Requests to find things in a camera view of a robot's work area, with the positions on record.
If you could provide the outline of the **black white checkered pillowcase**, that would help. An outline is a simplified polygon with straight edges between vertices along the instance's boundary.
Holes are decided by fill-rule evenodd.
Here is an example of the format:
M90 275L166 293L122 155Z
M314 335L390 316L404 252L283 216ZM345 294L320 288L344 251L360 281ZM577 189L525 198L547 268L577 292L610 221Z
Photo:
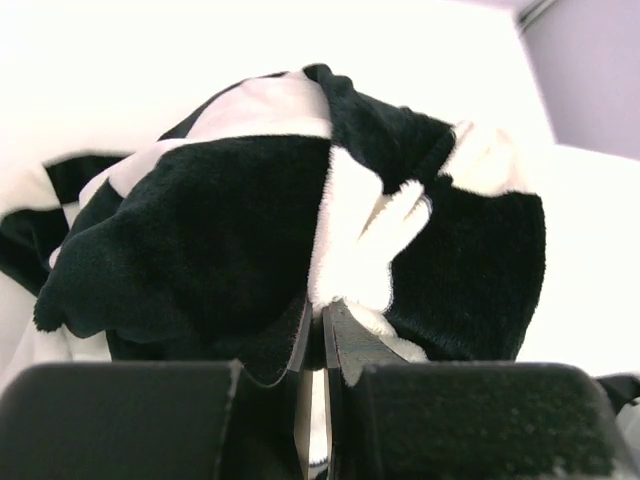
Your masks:
M407 362L513 360L545 269L540 197L500 130L358 92L322 64L247 79L152 145L1 177L26 325L109 362L237 361L277 380L299 297Z

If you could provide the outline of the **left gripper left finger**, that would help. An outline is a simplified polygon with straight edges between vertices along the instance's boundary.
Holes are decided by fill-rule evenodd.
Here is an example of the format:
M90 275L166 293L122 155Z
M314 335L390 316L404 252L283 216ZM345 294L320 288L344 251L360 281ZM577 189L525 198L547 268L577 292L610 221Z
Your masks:
M232 362L109 362L87 340L28 327L1 380L5 479L305 479L311 309L279 325L276 381Z

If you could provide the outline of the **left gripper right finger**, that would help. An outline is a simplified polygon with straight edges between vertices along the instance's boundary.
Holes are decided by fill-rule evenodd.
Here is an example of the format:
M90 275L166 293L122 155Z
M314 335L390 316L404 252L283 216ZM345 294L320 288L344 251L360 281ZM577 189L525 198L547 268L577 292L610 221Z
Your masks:
M634 379L554 363L409 363L322 314L333 479L635 479L615 416Z

